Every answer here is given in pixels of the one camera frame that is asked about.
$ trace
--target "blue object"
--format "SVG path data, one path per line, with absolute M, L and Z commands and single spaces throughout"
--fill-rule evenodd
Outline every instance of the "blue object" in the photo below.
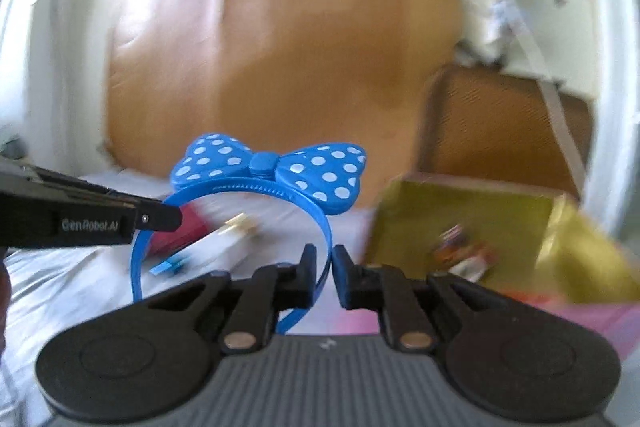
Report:
M 171 172 L 176 189 L 223 176 L 261 178 L 288 185 L 331 216 L 349 210 L 360 193 L 365 152 L 352 143 L 324 143 L 279 156 L 254 153 L 226 134 L 204 134 Z
M 318 224 L 327 246 L 315 302 L 326 283 L 333 254 L 331 226 L 325 214 L 340 214 L 351 208 L 360 191 L 360 174 L 365 165 L 364 151 L 349 143 L 320 144 L 278 156 L 252 153 L 244 144 L 223 134 L 205 135 L 187 149 L 185 158 L 175 166 L 171 181 L 178 191 L 164 203 L 182 206 L 210 194 L 255 192 L 300 207 Z M 347 190 L 348 195 L 338 188 Z M 133 245 L 130 278 L 134 301 L 142 299 L 140 274 L 151 235 L 149 230 L 139 232 Z M 278 322 L 276 331 L 286 333 L 307 311 L 292 310 Z

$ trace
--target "white cable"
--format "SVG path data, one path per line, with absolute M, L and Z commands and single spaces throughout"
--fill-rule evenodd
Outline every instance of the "white cable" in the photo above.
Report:
M 520 44 L 524 54 L 527 56 L 529 66 L 534 74 L 539 75 L 542 78 L 542 80 L 538 81 L 538 85 L 540 86 L 540 92 L 542 93 L 543 100 L 546 104 L 546 110 L 549 114 L 551 130 L 553 131 L 554 137 L 558 142 L 558 147 L 564 156 L 571 178 L 574 181 L 574 185 L 578 190 L 578 193 L 581 194 L 582 188 L 584 187 L 584 180 L 586 178 L 584 163 L 575 144 L 574 137 L 567 126 L 566 118 L 564 117 L 564 108 L 562 107 L 558 90 L 553 84 L 553 77 L 551 76 L 546 64 L 545 57 L 542 54 L 542 51 L 540 51 L 540 47 L 527 26 L 522 13 L 520 13 L 516 0 L 502 1 L 508 24 L 514 33 L 518 44 Z

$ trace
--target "polka dot bow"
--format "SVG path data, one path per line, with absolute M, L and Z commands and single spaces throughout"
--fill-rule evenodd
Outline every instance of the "polka dot bow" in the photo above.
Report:
M 216 177 L 275 180 L 314 200 L 325 214 L 349 210 L 360 192 L 367 155 L 351 143 L 326 143 L 278 156 L 254 153 L 224 134 L 199 137 L 171 172 L 175 188 Z

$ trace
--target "copper screw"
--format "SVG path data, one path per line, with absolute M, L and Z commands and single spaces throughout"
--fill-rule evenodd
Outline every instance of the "copper screw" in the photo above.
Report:
M 400 337 L 400 344 L 404 349 L 427 349 L 433 344 L 433 339 L 421 331 L 409 331 Z
M 256 342 L 255 337 L 247 331 L 234 331 L 225 337 L 225 346 L 229 349 L 249 349 Z

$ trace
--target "gray ribbed surface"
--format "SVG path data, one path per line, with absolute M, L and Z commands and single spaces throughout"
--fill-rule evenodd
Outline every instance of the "gray ribbed surface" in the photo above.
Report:
M 57 418 L 52 427 L 83 424 Z M 189 403 L 140 427 L 514 426 L 460 398 L 433 360 L 379 336 L 276 336 L 261 353 L 223 360 Z M 592 417 L 564 427 L 607 427 Z

